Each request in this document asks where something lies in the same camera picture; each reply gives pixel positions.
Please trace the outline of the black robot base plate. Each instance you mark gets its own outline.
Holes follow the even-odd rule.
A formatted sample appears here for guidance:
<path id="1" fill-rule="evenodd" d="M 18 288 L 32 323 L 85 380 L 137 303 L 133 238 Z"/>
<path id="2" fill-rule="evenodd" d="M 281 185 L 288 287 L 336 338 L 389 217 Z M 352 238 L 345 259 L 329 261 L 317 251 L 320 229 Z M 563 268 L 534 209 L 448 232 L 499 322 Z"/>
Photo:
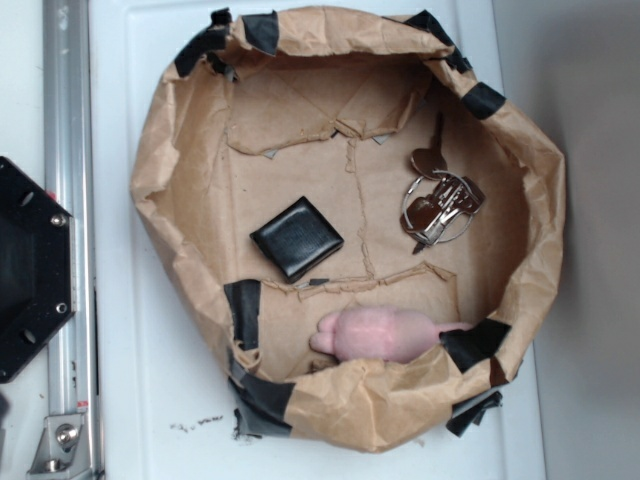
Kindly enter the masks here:
<path id="1" fill-rule="evenodd" d="M 74 313 L 72 216 L 1 159 L 1 382 L 13 381 Z"/>

